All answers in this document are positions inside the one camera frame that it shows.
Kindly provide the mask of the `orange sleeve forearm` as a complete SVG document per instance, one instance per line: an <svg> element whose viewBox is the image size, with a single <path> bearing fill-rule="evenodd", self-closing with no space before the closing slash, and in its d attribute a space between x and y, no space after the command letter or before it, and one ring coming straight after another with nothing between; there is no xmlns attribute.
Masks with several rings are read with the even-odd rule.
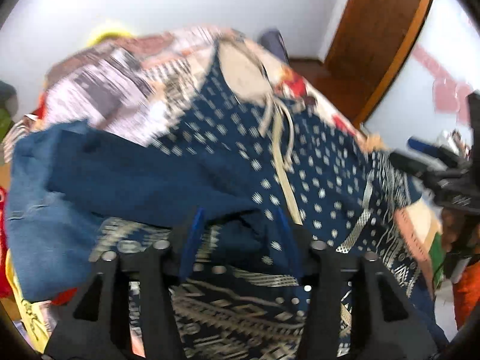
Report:
<svg viewBox="0 0 480 360"><path fill-rule="evenodd" d="M460 330L477 305L480 297L480 262L465 268L458 283L453 285L454 311Z"/></svg>

